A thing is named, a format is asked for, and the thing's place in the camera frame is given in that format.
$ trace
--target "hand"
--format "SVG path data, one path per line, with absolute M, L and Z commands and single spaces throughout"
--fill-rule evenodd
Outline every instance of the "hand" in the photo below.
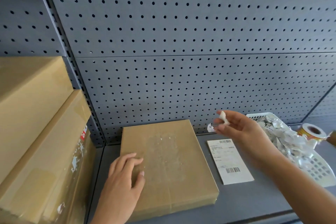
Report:
M 220 124 L 214 127 L 216 133 L 231 138 L 236 145 L 239 145 L 248 154 L 256 167 L 263 168 L 275 158 L 284 157 L 256 121 L 239 112 L 224 112 L 230 125 Z M 214 123 L 222 122 L 219 118 L 214 119 Z
M 110 166 L 91 224 L 124 224 L 131 216 L 145 185 L 141 171 L 132 188 L 132 170 L 144 159 L 131 153 L 117 158 Z

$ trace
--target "gray shelf surface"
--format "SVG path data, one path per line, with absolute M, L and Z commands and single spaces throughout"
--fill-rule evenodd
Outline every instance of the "gray shelf surface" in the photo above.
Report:
M 222 224 L 236 222 L 260 224 L 285 223 L 298 219 L 271 180 L 263 175 L 262 172 L 252 167 L 241 151 L 240 154 L 255 180 L 253 182 L 223 185 L 206 144 L 207 140 L 216 140 L 222 137 L 212 134 L 198 136 L 197 138 L 220 191 L 216 204 L 140 221 L 137 224 Z M 333 170 L 336 170 L 335 147 L 328 142 L 322 142 L 316 147 L 316 151 L 329 163 Z M 106 146 L 104 148 L 87 223 L 90 223 L 94 216 L 101 190 L 107 178 L 109 166 L 119 156 L 119 153 L 119 145 Z M 336 186 L 327 189 L 336 195 Z

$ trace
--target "crumpled plastic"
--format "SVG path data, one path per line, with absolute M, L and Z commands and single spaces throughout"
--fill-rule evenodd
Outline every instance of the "crumpled plastic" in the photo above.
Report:
M 223 123 L 221 124 L 230 125 L 229 121 L 226 118 L 226 114 L 224 111 L 220 113 L 219 118 L 223 121 Z M 207 128 L 208 132 L 216 132 L 213 128 L 214 125 L 217 126 L 218 124 L 212 124 L 212 123 L 208 124 L 208 128 Z
M 266 132 L 273 145 L 297 167 L 310 169 L 314 150 L 305 135 L 299 136 L 279 118 L 261 117 L 257 123 Z

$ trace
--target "white plastic basket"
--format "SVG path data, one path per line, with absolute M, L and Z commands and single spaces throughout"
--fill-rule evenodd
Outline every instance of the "white plastic basket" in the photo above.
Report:
M 258 120 L 259 118 L 265 116 L 269 118 L 277 118 L 277 116 L 271 112 L 249 113 L 246 116 L 253 120 Z M 318 184 L 323 187 L 336 185 L 336 178 L 333 170 L 316 151 L 313 151 L 313 157 L 311 158 L 310 162 L 313 167 L 308 170 L 302 169 L 303 171 L 305 171 L 310 177 L 312 177 Z

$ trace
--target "barcode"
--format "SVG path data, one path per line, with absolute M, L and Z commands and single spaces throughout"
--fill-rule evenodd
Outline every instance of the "barcode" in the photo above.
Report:
M 231 140 L 225 139 L 225 140 L 220 140 L 219 142 L 220 142 L 220 143 L 230 143 Z
M 226 168 L 226 172 L 229 173 L 236 173 L 236 172 L 240 172 L 239 168 Z

